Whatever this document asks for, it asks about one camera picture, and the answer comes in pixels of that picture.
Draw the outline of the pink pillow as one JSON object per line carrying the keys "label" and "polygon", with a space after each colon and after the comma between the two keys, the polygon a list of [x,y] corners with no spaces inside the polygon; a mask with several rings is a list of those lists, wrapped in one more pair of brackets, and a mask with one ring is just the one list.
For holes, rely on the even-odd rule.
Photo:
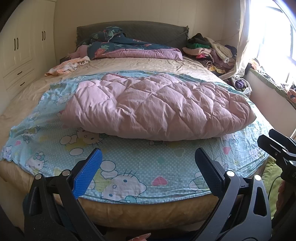
{"label": "pink pillow", "polygon": [[84,58],[85,56],[87,56],[87,49],[88,45],[81,45],[77,48],[75,52],[68,54],[68,57],[70,59]]}

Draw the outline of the dark floral purple-lined quilt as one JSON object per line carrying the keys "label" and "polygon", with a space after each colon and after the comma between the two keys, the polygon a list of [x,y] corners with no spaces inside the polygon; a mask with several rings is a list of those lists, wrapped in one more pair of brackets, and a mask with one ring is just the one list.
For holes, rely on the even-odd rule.
{"label": "dark floral purple-lined quilt", "polygon": [[178,48],[128,38],[121,28],[114,26],[91,35],[87,56],[91,60],[100,58],[183,60],[182,52]]}

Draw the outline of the cream built-in wardrobe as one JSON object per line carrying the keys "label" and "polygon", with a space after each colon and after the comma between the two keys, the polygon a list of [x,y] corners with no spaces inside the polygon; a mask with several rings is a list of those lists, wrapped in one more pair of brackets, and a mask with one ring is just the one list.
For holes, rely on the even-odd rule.
{"label": "cream built-in wardrobe", "polygon": [[1,80],[13,99],[56,65],[55,1],[22,1],[1,31]]}

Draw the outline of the beige bed sheet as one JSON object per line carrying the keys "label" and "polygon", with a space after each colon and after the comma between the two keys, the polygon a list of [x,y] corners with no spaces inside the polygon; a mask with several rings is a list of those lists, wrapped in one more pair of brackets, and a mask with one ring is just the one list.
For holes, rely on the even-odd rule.
{"label": "beige bed sheet", "polygon": [[[187,74],[194,78],[219,82],[209,70],[192,60],[116,58],[91,61],[64,76],[40,77],[19,92],[1,114],[1,145],[12,126],[18,125],[39,102],[51,83],[79,75],[119,70],[147,70]],[[23,228],[22,202],[32,184],[32,176],[16,164],[1,161],[1,206],[12,223]],[[135,228],[139,230],[189,225],[205,220],[214,208],[217,198],[211,194],[163,204],[108,204],[79,199],[92,221],[108,227]]]}

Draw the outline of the dark green headboard cushion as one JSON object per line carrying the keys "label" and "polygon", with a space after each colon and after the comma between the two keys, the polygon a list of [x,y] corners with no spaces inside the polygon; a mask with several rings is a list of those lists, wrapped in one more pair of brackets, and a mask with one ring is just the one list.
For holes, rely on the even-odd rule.
{"label": "dark green headboard cushion", "polygon": [[189,27],[181,27],[166,23],[150,21],[113,21],[96,23],[76,28],[76,47],[93,33],[103,31],[107,27],[119,27],[127,38],[144,42],[166,45],[182,49],[186,46]]}

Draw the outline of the green fuzzy cloth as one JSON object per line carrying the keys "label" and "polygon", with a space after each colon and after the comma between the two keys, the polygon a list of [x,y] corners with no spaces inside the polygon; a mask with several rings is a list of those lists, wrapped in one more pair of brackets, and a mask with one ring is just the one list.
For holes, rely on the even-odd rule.
{"label": "green fuzzy cloth", "polygon": [[271,156],[267,158],[267,162],[262,174],[262,180],[266,189],[266,193],[269,200],[269,207],[271,218],[276,213],[276,202],[278,200],[278,188],[282,183],[280,177],[282,173],[281,168],[276,164],[275,159]]}

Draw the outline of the peach white crumpled garment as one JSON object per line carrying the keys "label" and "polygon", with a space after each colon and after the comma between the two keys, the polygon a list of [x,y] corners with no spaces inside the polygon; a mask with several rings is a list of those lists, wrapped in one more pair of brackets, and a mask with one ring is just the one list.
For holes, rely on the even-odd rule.
{"label": "peach white crumpled garment", "polygon": [[48,72],[45,73],[45,76],[66,75],[77,70],[78,67],[85,65],[89,62],[90,62],[90,59],[88,56],[85,56],[83,58],[70,59],[51,68]]}

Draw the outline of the pile of assorted clothes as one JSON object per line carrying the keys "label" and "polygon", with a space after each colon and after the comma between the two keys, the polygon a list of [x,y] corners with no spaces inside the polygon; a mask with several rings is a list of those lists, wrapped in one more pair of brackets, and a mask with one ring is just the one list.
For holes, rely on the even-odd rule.
{"label": "pile of assorted clothes", "polygon": [[224,75],[232,70],[237,57],[235,47],[222,45],[211,38],[203,37],[201,33],[188,39],[182,51],[216,76]]}

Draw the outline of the turquoise cartoon print blanket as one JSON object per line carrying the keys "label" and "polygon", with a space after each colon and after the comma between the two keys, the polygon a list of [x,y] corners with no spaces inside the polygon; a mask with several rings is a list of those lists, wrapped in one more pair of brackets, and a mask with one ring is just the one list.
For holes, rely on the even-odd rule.
{"label": "turquoise cartoon print blanket", "polygon": [[257,139],[267,134],[270,123],[255,104],[256,120],[245,129],[207,140],[165,142],[123,139],[104,133],[89,133],[62,123],[66,102],[80,82],[101,79],[102,74],[84,75],[54,83],[36,108],[12,128],[1,130],[8,141],[1,158],[12,161],[30,176],[57,176],[73,168],[95,148],[103,160],[84,197],[109,203],[156,204],[209,194],[195,163],[197,148],[225,170],[248,177],[267,159]]}

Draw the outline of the white sheer curtain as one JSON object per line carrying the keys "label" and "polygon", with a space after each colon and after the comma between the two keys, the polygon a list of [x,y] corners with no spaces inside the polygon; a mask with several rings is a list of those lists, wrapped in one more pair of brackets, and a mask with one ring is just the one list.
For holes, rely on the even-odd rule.
{"label": "white sheer curtain", "polygon": [[238,33],[235,75],[244,76],[245,69],[254,55],[254,41],[250,35],[251,1],[240,1],[240,28]]}

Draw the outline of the pink quilted jacket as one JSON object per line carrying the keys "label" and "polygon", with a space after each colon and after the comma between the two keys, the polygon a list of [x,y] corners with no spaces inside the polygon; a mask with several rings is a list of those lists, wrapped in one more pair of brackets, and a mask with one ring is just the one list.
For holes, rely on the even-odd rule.
{"label": "pink quilted jacket", "polygon": [[80,82],[61,116],[66,125],[92,133],[169,142],[221,137],[255,119],[245,97],[166,73]]}

